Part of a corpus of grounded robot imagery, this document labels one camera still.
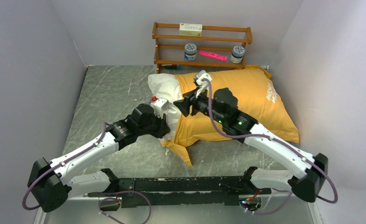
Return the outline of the white pillow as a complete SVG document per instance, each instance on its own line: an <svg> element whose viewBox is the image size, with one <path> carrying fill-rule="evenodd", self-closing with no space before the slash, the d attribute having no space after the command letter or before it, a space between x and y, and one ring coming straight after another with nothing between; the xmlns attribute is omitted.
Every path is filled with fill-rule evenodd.
<svg viewBox="0 0 366 224"><path fill-rule="evenodd" d="M153 96L165 98L169 101L169 106L164 114L170 133L160 139L161 142L173 140L176 135L176 127L180 116L179 109L173 105L173 102L182 98L180 84L174 75L160 73L148 76L148 86Z"/></svg>

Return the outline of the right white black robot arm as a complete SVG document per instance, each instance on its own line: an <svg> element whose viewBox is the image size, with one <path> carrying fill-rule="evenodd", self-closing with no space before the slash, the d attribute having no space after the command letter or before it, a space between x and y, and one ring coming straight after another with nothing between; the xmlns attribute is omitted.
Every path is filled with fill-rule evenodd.
<svg viewBox="0 0 366 224"><path fill-rule="evenodd" d="M313 203L326 181L328 157L322 153L312 155L279 138L255 118L238 109L238 100L228 88L215 91L214 97L206 93L196 95L192 90L174 105L183 116L198 112L208 116L211 124L221 124L221 135L252 146L279 162L285 170L266 171L249 168L242 177L242 189L252 194L257 189L274 188L292 193L303 201Z"/></svg>

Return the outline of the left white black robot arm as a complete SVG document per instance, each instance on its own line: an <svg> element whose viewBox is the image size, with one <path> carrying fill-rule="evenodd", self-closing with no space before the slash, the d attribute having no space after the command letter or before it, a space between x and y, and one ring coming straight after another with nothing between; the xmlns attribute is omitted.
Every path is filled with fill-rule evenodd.
<svg viewBox="0 0 366 224"><path fill-rule="evenodd" d="M45 158L35 161L22 207L51 212L78 195L95 192L115 195L120 190L120 180L111 169L104 168L89 175L79 175L79 172L135 143L140 136L151 135L160 139L168 134L170 128L165 114L168 105L169 101L164 98L139 104L125 119L104 123L100 135L76 150L50 161Z"/></svg>

